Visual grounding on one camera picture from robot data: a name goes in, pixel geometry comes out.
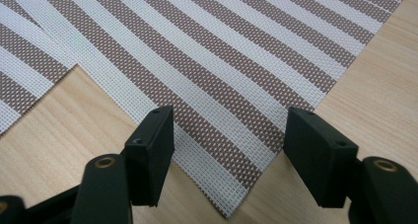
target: woven mesh fabric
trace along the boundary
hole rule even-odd
[[[174,161],[230,216],[281,151],[287,108],[317,107],[401,1],[16,0],[16,12],[137,123],[173,105]]]
[[[0,135],[76,63],[14,0],[0,0]]]

